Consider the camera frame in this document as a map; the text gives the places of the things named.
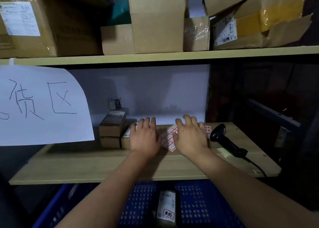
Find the shelf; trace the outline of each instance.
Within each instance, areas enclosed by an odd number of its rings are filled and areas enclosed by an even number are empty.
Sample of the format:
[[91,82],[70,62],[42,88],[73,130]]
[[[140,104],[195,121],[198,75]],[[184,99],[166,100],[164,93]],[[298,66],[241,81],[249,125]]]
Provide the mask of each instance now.
[[[248,150],[247,157],[260,166],[268,177],[281,168],[233,123],[226,125],[226,136],[237,146]],[[215,128],[219,123],[206,124]],[[209,142],[213,152],[253,177],[263,177],[251,163],[234,156],[223,157],[217,142]],[[97,141],[46,145],[9,181],[11,185],[91,183],[103,181],[125,159],[128,150],[107,150]],[[205,179],[192,162],[177,149],[161,148],[139,177],[140,181]]]
[[[31,65],[31,66],[33,65],[35,66],[82,65],[82,64],[220,59],[220,58],[237,58],[237,57],[288,56],[288,55],[304,55],[304,54],[319,54],[319,46],[135,54],[135,55],[116,55],[116,56],[21,58],[21,59],[15,59],[15,64]],[[6,65],[8,63],[9,63],[8,59],[0,60],[0,65]]]

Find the blue crate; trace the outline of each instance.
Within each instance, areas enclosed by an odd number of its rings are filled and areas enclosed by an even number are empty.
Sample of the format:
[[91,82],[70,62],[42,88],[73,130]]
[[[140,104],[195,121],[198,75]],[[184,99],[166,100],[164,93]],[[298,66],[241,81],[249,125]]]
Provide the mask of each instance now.
[[[62,185],[32,228],[53,228],[97,185]],[[161,190],[176,192],[178,227],[245,227],[209,180],[136,183],[118,227],[148,227],[153,224]]]

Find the right hand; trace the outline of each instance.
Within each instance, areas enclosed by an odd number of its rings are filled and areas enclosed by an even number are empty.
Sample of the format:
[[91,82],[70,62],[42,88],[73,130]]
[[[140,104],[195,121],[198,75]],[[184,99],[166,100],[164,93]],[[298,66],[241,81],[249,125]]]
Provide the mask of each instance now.
[[208,148],[205,125],[197,123],[196,117],[184,115],[185,125],[181,119],[176,119],[178,134],[174,133],[176,148],[187,158],[194,158],[201,150]]

